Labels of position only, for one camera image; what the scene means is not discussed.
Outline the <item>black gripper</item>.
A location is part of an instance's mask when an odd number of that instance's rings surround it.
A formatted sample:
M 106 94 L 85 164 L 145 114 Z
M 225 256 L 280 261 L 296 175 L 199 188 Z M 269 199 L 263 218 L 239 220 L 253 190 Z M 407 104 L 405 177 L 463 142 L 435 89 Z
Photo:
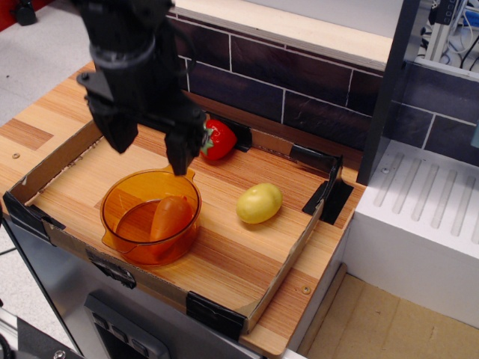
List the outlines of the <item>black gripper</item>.
M 207 140 L 205 115 L 181 90 L 181 35 L 90 38 L 95 72 L 78 80 L 88 93 L 97 128 L 118 153 L 138 135 L 138 124 L 164 132 L 169 165 L 186 175 Z

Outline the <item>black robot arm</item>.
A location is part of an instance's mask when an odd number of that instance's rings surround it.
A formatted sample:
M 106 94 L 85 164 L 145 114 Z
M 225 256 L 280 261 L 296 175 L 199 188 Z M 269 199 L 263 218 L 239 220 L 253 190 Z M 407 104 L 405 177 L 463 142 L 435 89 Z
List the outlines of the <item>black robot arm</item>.
M 206 115 L 184 94 L 177 41 L 191 53 L 191 40 L 168 19 L 172 1 L 75 1 L 90 40 L 95 72 L 77 81 L 97 128 L 124 153 L 138 125 L 165 133 L 174 174 L 186 174 L 207 140 Z

